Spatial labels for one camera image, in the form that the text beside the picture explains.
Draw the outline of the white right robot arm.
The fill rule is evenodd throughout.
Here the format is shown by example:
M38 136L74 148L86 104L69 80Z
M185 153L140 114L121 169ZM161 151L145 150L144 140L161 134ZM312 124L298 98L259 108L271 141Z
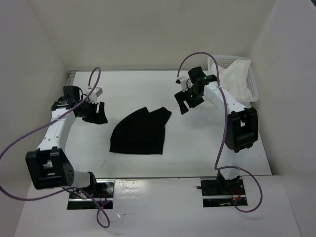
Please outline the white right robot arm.
M174 97L181 114L195 108L207 97L224 112L224 136L220 145L218 158L223 159L217 170L215 185L211 191L221 195L231 194L240 184L240 169L249 149L258 140L258 114L254 108L247 108L238 102L215 75L206 75L201 67L189 70L188 76L179 77L176 83L181 90Z

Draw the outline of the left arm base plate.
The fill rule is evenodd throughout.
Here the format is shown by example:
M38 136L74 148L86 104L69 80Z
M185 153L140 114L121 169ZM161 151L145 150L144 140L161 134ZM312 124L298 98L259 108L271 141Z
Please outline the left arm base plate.
M103 209L113 209L113 198L115 190L115 180L97 179L96 190L90 195ZM79 190L70 191L68 199L68 210L88 210L97 209L91 198L87 197Z

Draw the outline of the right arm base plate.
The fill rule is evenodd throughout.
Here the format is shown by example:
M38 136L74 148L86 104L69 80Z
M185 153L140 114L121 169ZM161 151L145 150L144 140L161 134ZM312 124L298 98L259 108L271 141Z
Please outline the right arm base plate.
M203 207L229 207L248 206L243 180L239 180L230 187L220 188L220 184L216 177L201 178L200 184L197 186L201 190Z

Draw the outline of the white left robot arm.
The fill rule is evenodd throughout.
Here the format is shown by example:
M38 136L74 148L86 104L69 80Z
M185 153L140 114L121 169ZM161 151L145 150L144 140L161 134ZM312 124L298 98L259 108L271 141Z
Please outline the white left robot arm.
M108 122L103 102L97 98L103 93L99 87L87 91L84 100L78 86L65 86L64 95L51 107L53 122L35 151L27 152L26 164L37 190L75 187L86 197L98 193L98 184L90 171L75 171L65 153L69 132L76 118L97 125Z

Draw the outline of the black skirt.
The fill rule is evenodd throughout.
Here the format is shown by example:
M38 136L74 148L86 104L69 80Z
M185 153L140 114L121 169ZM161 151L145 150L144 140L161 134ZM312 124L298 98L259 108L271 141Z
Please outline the black skirt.
M110 139L110 152L130 155L161 155L165 125L172 112L165 107L148 111L140 108L121 120Z

